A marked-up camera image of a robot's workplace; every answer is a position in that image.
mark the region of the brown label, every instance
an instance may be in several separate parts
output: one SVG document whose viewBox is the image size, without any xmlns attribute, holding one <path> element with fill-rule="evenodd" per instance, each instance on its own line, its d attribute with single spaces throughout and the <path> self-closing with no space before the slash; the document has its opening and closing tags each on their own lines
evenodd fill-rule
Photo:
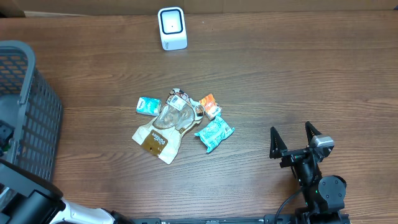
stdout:
<svg viewBox="0 0 398 224">
<path fill-rule="evenodd" d="M 150 131 L 149 135 L 145 138 L 141 146 L 148 152 L 159 157 L 164 147 L 166 147 L 167 142 L 168 141 L 165 137 L 163 137 L 157 131 L 152 130 Z"/>
</svg>

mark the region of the blue and white packet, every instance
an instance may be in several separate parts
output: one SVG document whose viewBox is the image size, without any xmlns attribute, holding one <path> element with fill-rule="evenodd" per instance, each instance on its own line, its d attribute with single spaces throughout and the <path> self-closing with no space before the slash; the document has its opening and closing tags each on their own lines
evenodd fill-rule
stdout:
<svg viewBox="0 0 398 224">
<path fill-rule="evenodd" d="M 227 139 L 234 133 L 235 128 L 231 128 L 222 118 L 221 114 L 215 116 L 207 127 L 203 128 L 195 136 L 207 146 L 207 153 L 212 152 L 222 140 Z"/>
<path fill-rule="evenodd" d="M 140 97 L 137 104 L 137 113 L 158 116 L 161 108 L 161 100 L 149 97 Z"/>
</svg>

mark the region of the basket handle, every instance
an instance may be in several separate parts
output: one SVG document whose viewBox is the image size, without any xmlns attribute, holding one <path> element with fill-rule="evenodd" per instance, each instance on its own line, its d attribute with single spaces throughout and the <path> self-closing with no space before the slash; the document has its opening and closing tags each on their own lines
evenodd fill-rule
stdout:
<svg viewBox="0 0 398 224">
<path fill-rule="evenodd" d="M 27 69 L 25 74 L 24 83 L 22 84 L 22 90 L 19 95 L 20 100 L 18 104 L 24 105 L 27 102 L 27 98 L 29 96 L 30 85 L 32 84 L 33 75 L 35 72 L 36 66 L 36 57 L 32 48 L 18 40 L 5 40 L 0 41 L 0 49 L 10 49 L 10 50 L 20 50 L 24 52 L 27 58 Z"/>
</svg>

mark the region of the orange snack package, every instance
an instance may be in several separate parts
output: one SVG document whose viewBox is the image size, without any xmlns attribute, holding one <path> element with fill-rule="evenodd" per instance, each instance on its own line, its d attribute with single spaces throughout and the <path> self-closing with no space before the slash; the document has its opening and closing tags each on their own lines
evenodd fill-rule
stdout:
<svg viewBox="0 0 398 224">
<path fill-rule="evenodd" d="M 214 117 L 222 110 L 211 93 L 201 99 L 199 103 L 205 108 L 205 113 L 210 120 L 214 119 Z"/>
</svg>

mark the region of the white device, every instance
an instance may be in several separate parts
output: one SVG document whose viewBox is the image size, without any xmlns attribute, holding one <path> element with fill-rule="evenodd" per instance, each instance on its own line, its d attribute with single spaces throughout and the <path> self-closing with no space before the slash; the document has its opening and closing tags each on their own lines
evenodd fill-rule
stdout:
<svg viewBox="0 0 398 224">
<path fill-rule="evenodd" d="M 179 7 L 167 7 L 157 13 L 164 50 L 180 50 L 188 45 L 184 13 Z"/>
</svg>

